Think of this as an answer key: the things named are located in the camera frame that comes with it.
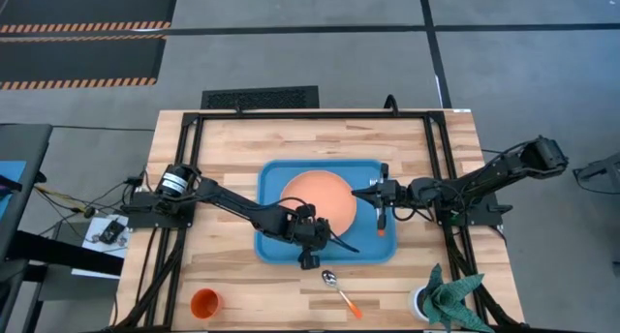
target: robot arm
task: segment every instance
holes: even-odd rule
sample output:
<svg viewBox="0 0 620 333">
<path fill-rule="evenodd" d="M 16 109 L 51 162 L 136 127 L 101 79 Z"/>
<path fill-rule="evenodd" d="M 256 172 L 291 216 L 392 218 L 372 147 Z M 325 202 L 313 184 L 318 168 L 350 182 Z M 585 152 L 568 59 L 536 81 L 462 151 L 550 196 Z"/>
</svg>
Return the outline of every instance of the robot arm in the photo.
<svg viewBox="0 0 620 333">
<path fill-rule="evenodd" d="M 312 252 L 325 248 L 331 236 L 328 220 L 315 218 L 314 205 L 301 200 L 296 210 L 277 202 L 260 205 L 221 187 L 212 179 L 201 177 L 201 172 L 192 166 L 168 165 L 152 194 L 156 197 L 153 204 L 130 204 L 123 206 L 123 211 L 131 216 L 133 211 L 147 210 L 174 218 L 181 213 L 184 204 L 210 203 L 245 219 L 267 237 L 301 246 L 298 261 L 304 270 L 320 266 L 319 257 Z"/>
<path fill-rule="evenodd" d="M 352 194 L 371 203 L 378 213 L 380 233 L 386 226 L 386 207 L 428 208 L 436 198 L 443 209 L 467 215 L 478 204 L 496 191 L 525 177 L 545 179 L 561 174 L 568 165 L 557 142 L 538 137 L 519 143 L 500 153 L 485 166 L 460 178 L 437 180 L 414 179 L 407 187 L 388 179 L 388 165 L 382 166 L 382 178 L 373 186 L 352 191 Z M 491 212 L 505 213 L 511 206 L 487 206 Z"/>
</svg>

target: gray floor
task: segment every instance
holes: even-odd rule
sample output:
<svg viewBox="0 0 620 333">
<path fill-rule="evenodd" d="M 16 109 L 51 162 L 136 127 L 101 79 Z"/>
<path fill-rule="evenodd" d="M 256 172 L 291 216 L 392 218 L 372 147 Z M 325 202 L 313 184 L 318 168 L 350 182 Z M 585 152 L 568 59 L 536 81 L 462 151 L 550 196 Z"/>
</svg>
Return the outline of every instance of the gray floor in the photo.
<svg viewBox="0 0 620 333">
<path fill-rule="evenodd" d="M 620 22 L 620 0 L 430 0 L 436 24 Z M 421 24 L 418 0 L 178 0 L 172 27 Z M 503 149 L 556 138 L 572 167 L 620 150 L 620 31 L 438 34 L 454 107 L 471 108 L 480 140 Z M 164 108 L 196 108 L 206 89 L 319 85 L 323 107 L 436 107 L 423 33 L 172 37 L 152 87 L 5 91 L 0 122 L 153 127 Z M 43 170 L 51 186 L 95 197 L 141 170 L 151 134 L 55 130 Z M 593 182 L 605 189 L 604 181 Z M 615 332 L 620 219 L 613 196 L 581 191 L 567 172 L 499 194 L 512 270 L 533 326 Z M 21 224 L 56 221 L 32 198 Z M 26 310 L 24 286 L 10 332 Z M 37 332 L 103 327 L 110 297 L 46 304 Z"/>
</svg>

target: orange plate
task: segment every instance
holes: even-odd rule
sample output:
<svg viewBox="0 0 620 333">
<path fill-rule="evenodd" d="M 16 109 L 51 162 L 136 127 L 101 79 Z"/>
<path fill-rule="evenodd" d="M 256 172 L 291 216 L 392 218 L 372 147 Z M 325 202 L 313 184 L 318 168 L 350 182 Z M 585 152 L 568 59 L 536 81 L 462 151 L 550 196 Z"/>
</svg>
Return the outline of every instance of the orange plate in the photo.
<svg viewBox="0 0 620 333">
<path fill-rule="evenodd" d="M 281 198 L 298 197 L 312 203 L 317 209 L 317 217 L 329 220 L 331 230 L 340 236 L 356 218 L 356 197 L 351 194 L 351 186 L 339 175 L 325 170 L 311 170 L 293 178 L 282 191 Z M 282 206 L 296 209 L 301 203 L 286 200 Z"/>
</svg>

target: black floor mat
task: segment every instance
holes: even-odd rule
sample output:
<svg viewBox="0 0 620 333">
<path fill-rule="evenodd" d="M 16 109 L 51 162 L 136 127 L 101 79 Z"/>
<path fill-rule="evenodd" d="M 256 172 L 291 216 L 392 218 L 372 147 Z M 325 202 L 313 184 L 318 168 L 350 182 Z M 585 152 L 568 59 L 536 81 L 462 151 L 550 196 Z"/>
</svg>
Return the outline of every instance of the black floor mat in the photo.
<svg viewBox="0 0 620 333">
<path fill-rule="evenodd" d="M 318 108 L 318 86 L 202 91 L 201 109 Z"/>
<path fill-rule="evenodd" d="M 0 33 L 168 28 L 176 0 L 8 0 Z"/>
<path fill-rule="evenodd" d="M 0 89 L 152 85 L 165 45 L 163 35 L 0 40 Z"/>
</svg>

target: white pot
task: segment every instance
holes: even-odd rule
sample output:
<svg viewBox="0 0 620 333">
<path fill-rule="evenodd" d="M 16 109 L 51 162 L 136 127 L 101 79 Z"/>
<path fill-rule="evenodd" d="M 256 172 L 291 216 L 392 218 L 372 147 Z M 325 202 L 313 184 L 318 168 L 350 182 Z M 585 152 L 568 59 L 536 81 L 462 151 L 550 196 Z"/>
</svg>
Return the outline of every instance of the white pot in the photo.
<svg viewBox="0 0 620 333">
<path fill-rule="evenodd" d="M 428 322 L 428 317 L 418 307 L 418 297 L 420 296 L 423 289 L 425 289 L 425 287 L 414 289 L 409 292 L 409 310 L 416 318 Z"/>
</svg>

